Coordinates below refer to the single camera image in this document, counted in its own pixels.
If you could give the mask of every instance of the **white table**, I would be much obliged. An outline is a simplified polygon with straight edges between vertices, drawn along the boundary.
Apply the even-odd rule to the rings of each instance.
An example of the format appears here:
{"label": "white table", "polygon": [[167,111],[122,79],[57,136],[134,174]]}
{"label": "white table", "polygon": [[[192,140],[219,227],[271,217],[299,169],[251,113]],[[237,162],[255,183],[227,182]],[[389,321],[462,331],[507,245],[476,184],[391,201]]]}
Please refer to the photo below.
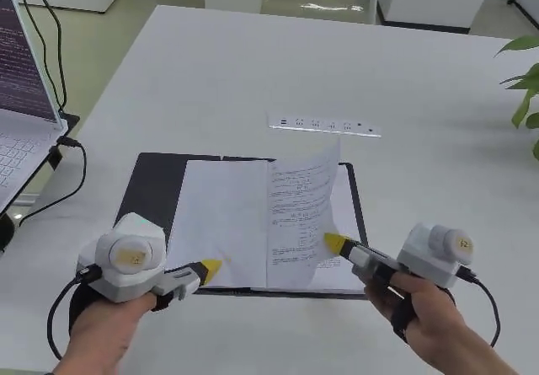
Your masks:
{"label": "white table", "polygon": [[[473,269],[502,314],[497,350],[536,370],[539,163],[510,125],[520,94],[498,82],[530,54],[493,54],[502,40],[191,8],[158,7],[80,131],[88,181],[29,220],[0,260],[0,367],[51,369],[45,318],[83,244],[109,230],[139,152],[266,157],[319,149],[328,135],[273,131],[265,112],[359,118],[382,138],[343,137],[371,244],[396,254],[417,221],[465,228]],[[72,151],[36,205],[80,180]],[[455,291],[490,339],[491,307]],[[63,351],[67,303],[55,322]],[[125,373],[425,373],[369,303],[195,296],[147,315]]]}

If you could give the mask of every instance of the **paper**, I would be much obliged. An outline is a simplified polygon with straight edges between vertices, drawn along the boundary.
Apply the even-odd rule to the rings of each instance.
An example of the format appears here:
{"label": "paper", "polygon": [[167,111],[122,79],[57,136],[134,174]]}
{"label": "paper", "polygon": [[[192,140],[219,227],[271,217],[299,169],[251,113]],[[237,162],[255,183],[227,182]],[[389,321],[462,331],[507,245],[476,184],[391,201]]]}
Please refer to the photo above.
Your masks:
{"label": "paper", "polygon": [[266,286],[267,164],[187,163],[167,269],[218,259],[213,287]]}
{"label": "paper", "polygon": [[306,287],[330,255],[323,234],[333,228],[330,196],[339,157],[337,142],[306,161],[269,165],[268,287]]}
{"label": "paper", "polygon": [[189,161],[167,268],[219,259],[210,287],[361,293],[350,262],[326,260],[323,243],[326,232],[359,238],[338,162],[339,144],[300,162]]}

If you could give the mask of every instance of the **power strip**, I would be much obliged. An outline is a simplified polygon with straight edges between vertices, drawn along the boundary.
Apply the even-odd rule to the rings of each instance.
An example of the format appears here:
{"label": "power strip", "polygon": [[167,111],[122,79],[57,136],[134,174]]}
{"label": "power strip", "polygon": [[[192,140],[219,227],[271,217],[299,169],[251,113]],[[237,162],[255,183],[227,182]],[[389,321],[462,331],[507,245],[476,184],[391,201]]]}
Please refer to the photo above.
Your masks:
{"label": "power strip", "polygon": [[360,137],[380,137],[379,128],[362,121],[316,118],[299,115],[268,114],[268,126],[277,129],[294,131],[315,131],[358,135]]}

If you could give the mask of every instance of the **silver laptop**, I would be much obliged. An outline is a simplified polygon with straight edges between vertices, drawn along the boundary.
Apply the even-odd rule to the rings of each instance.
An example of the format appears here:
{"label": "silver laptop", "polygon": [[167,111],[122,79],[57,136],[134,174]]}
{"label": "silver laptop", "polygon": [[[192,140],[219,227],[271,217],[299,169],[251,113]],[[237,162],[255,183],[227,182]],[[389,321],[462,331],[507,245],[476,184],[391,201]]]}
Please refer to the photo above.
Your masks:
{"label": "silver laptop", "polygon": [[0,215],[67,131],[14,0],[0,0]]}

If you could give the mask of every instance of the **floor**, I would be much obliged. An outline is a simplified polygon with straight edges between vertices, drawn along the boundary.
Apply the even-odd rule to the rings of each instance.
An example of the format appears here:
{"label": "floor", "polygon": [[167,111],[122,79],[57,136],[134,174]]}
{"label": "floor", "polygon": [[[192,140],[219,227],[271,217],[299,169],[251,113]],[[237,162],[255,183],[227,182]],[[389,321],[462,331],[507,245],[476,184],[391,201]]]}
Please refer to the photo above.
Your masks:
{"label": "floor", "polygon": [[[74,134],[98,101],[155,6],[203,8],[206,1],[211,0],[116,0],[106,14],[57,11],[64,31],[63,57],[69,93],[67,111],[82,117]],[[362,23],[366,21],[367,3],[368,0],[264,0],[261,13]],[[32,8],[32,12],[47,41],[54,42],[56,31],[48,13],[43,8]],[[34,31],[29,30],[37,52],[41,53]],[[539,31],[515,7],[507,6],[505,0],[485,0],[471,34],[516,38],[537,35]],[[53,45],[50,46],[49,57],[55,59]],[[42,169],[27,192],[39,192],[50,174],[50,169]],[[25,212],[24,208],[9,211],[16,218],[21,218]],[[0,370],[0,375],[9,373],[26,372]]]}

